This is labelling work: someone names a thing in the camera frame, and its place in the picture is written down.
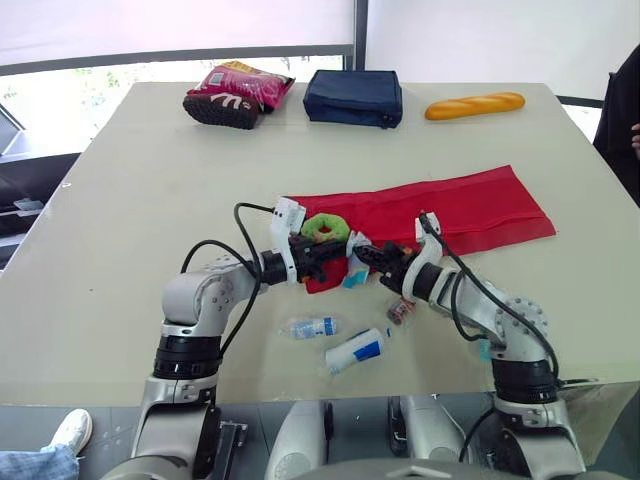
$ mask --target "baguette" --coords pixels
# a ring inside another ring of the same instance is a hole
[[[482,113],[508,112],[523,106],[524,97],[522,95],[502,92],[435,102],[429,105],[424,116],[429,120],[447,120]]]

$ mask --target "green plush toy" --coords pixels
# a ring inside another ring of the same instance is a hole
[[[346,242],[349,239],[349,225],[344,218],[330,213],[319,213],[304,222],[300,233],[316,243],[327,240]]]

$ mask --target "sneaker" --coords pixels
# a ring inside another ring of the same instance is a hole
[[[66,445],[77,456],[89,442],[92,429],[91,415],[79,408],[64,417],[49,445]]]
[[[230,93],[206,95],[190,93],[182,106],[195,120],[207,125],[251,130],[256,124],[260,106],[253,98],[239,97]]]

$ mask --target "blue bag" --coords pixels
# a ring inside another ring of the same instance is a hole
[[[318,70],[304,108],[313,122],[395,128],[402,120],[402,89],[393,71]]]

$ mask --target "red towel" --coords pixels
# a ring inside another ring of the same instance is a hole
[[[361,231],[378,247],[386,241],[416,247],[415,218],[423,210],[435,212],[445,241],[459,255],[556,233],[509,165],[377,192],[290,198],[307,208],[308,217],[317,213],[340,215],[352,230]],[[309,293],[339,285],[346,274],[346,261],[335,262],[327,273],[328,282],[307,283]]]

